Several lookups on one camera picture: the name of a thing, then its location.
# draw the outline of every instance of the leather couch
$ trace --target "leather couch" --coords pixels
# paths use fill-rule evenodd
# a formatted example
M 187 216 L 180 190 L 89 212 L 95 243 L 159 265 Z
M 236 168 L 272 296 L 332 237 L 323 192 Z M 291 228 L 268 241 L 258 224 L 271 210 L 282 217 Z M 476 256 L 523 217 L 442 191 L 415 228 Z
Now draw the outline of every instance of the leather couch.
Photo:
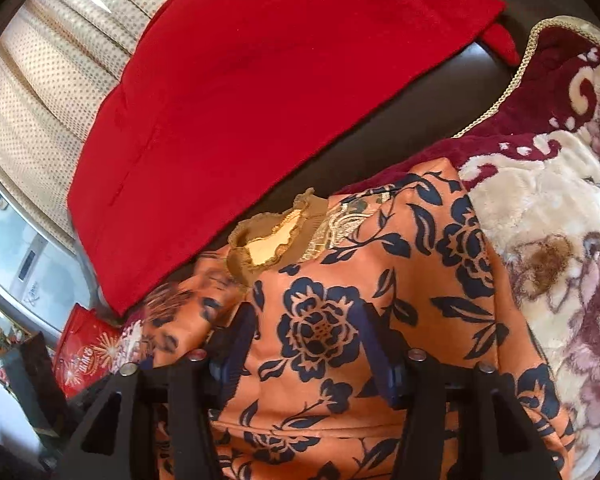
M 503 1 L 507 9 L 500 19 L 512 34 L 519 53 L 525 49 L 531 28 L 545 18 L 568 14 L 600 27 L 600 20 L 584 0 Z M 0 32 L 23 2 L 0 0 Z M 512 69 L 485 46 L 471 44 L 410 84 L 277 184 L 218 234 L 208 248 L 224 245 L 229 232 L 243 218 L 289 208 L 295 195 L 308 187 L 314 187 L 318 196 L 327 197 L 347 184 L 405 160 L 436 140 L 452 136 L 500 97 L 512 75 Z M 187 264 L 175 270 L 170 279 L 189 275 Z

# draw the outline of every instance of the red shopping bag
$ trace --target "red shopping bag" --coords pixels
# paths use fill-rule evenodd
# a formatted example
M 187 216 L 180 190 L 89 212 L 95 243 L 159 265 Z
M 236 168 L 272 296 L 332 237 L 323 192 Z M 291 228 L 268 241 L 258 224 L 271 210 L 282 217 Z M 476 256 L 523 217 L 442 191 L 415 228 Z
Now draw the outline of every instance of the red shopping bag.
M 119 338 L 119 329 L 74 305 L 54 358 L 54 374 L 65 397 L 73 397 L 110 372 Z

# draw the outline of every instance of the brown lace trim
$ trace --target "brown lace trim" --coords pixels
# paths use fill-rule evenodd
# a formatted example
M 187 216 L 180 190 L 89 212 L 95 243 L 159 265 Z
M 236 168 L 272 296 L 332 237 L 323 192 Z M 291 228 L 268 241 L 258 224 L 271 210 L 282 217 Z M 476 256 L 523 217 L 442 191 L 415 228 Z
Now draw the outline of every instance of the brown lace trim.
M 315 196 L 314 189 L 309 188 L 296 196 L 291 209 L 281 214 L 260 213 L 240 222 L 227 238 L 229 253 L 226 262 L 229 272 L 239 282 L 251 285 L 263 270 L 296 261 L 324 219 L 327 204 L 327 200 Z M 289 233 L 287 242 L 278 244 L 274 254 L 264 263 L 254 264 L 247 244 L 255 240 L 264 240 L 277 233 L 291 221 L 293 213 L 297 211 L 300 212 L 299 217 Z

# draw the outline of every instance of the maroon fleece blanket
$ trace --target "maroon fleece blanket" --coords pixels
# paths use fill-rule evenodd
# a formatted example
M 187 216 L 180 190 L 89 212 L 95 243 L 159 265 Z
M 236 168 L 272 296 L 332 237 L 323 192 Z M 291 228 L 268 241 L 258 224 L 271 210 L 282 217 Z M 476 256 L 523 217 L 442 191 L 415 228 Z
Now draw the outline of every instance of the maroon fleece blanket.
M 574 74 L 587 61 L 586 57 L 582 59 L 582 53 L 592 46 L 589 40 L 570 30 L 544 28 L 519 86 L 495 114 L 476 124 L 462 137 L 439 140 L 407 160 L 389 166 L 366 180 L 345 186 L 338 194 L 358 193 L 398 182 L 416 164 L 443 156 L 451 161 L 456 170 L 460 170 L 474 156 L 493 153 L 503 153 L 508 158 L 518 160 L 553 158 L 560 147 L 554 140 L 548 143 L 548 152 L 527 146 L 534 145 L 533 138 L 537 134 L 550 132 L 559 124 L 568 124 L 566 129 L 576 130 L 591 120 L 593 108 L 582 115 L 574 113 L 568 89 Z M 586 102 L 596 102 L 593 86 L 588 79 L 583 79 L 578 91 Z M 477 179 L 463 184 L 467 190 L 471 190 L 478 182 L 496 172 L 493 164 L 484 164 L 480 167 Z
M 109 304 L 124 312 L 502 7 L 169 0 L 102 104 L 68 197 Z

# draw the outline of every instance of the navy flower pattern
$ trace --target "navy flower pattern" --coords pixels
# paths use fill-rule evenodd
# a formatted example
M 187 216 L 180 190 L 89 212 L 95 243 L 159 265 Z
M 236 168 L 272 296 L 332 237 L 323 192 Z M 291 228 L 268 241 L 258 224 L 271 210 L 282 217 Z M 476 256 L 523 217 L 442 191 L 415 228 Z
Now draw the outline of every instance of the navy flower pattern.
M 475 359 L 485 355 L 494 344 L 500 346 L 504 343 L 509 335 L 509 329 L 504 323 L 496 322 L 491 312 L 466 298 L 441 296 L 431 298 L 431 304 L 440 310 L 443 317 L 458 317 L 464 322 L 482 325 L 481 329 L 474 333 L 474 345 L 464 359 Z
M 266 370 L 281 374 L 289 362 L 305 383 L 323 378 L 327 366 L 337 368 L 358 358 L 358 331 L 347 319 L 352 306 L 363 304 L 354 286 L 325 289 L 310 278 L 298 278 L 285 291 L 283 304 L 286 313 L 277 330 L 283 359 L 264 363 L 258 370 L 261 380 L 272 376 Z
M 244 439 L 255 449 L 253 457 L 261 462 L 278 465 L 293 460 L 296 453 L 302 453 L 309 447 L 320 442 L 314 436 L 289 436 L 279 435 L 277 432 L 285 430 L 305 430 L 324 420 L 329 415 L 318 412 L 321 406 L 326 406 L 331 413 L 344 413 L 349 409 L 349 397 L 353 388 L 347 383 L 334 383 L 327 379 L 320 385 L 320 396 L 311 405 L 305 404 L 304 408 L 273 425 L 271 434 L 246 431 Z M 258 411 L 258 401 L 251 404 L 240 415 L 240 424 L 248 426 L 251 419 Z
M 388 254 L 409 258 L 411 256 L 411 245 L 408 241 L 402 238 L 400 233 L 384 232 L 388 226 L 389 220 L 395 215 L 395 200 L 388 202 L 388 205 L 388 211 L 385 212 L 383 207 L 380 206 L 376 213 L 378 229 L 375 234 L 369 236 L 366 240 L 361 240 L 360 229 L 356 229 L 351 236 L 346 237 L 346 240 L 349 242 L 348 245 L 340 244 L 329 248 L 326 251 L 326 256 L 320 263 L 323 265 L 333 265 L 339 262 L 346 262 L 347 260 L 350 260 L 359 249 L 372 244 L 373 242 L 381 242 L 382 248 Z
M 358 464 L 358 469 L 352 476 L 347 477 L 347 480 L 356 479 L 371 479 L 390 476 L 391 471 L 386 471 L 378 474 L 378 467 L 386 465 L 389 457 L 391 457 L 397 449 L 399 440 L 397 438 L 386 438 L 378 442 L 370 449 L 365 443 L 365 439 L 360 439 L 362 446 L 361 455 L 352 457 L 353 461 Z M 309 480 L 344 480 L 335 464 L 331 461 L 324 464 L 317 472 L 316 476 Z
M 232 447 L 231 455 L 218 456 L 218 463 L 222 469 L 226 468 L 231 471 L 236 480 L 251 480 L 253 475 L 253 461 L 247 460 L 245 462 L 243 455 L 240 450 Z
M 395 269 L 385 269 L 378 276 L 378 288 L 373 294 L 373 298 L 382 298 L 385 294 L 391 292 L 391 303 L 382 308 L 382 319 L 389 325 L 390 317 L 393 314 L 398 321 L 411 326 L 418 323 L 418 311 L 407 301 L 398 298 L 398 287 L 395 277 Z
M 200 303 L 202 304 L 200 316 L 209 323 L 213 323 L 218 315 L 218 311 L 222 308 L 222 305 L 214 298 L 202 298 Z
M 300 266 L 298 264 L 289 264 L 288 266 L 282 267 L 278 272 L 288 276 L 295 276 L 298 272 L 300 272 Z
M 320 442 L 315 436 L 277 436 L 250 431 L 244 433 L 244 439 L 255 448 L 254 459 L 272 465 L 289 462 L 296 452 L 302 453 Z
M 451 216 L 456 222 L 444 228 L 436 251 L 445 266 L 457 267 L 456 278 L 469 298 L 488 298 L 493 295 L 491 266 L 484 234 L 467 195 L 453 202 Z
M 555 384 L 548 365 L 542 363 L 526 370 L 517 381 L 511 374 L 503 378 L 515 392 L 520 404 L 531 410 L 540 411 L 547 419 L 555 418 L 560 410 L 560 400 L 555 392 Z
M 264 310 L 264 292 L 262 291 L 262 282 L 257 280 L 253 283 L 253 303 L 262 311 Z

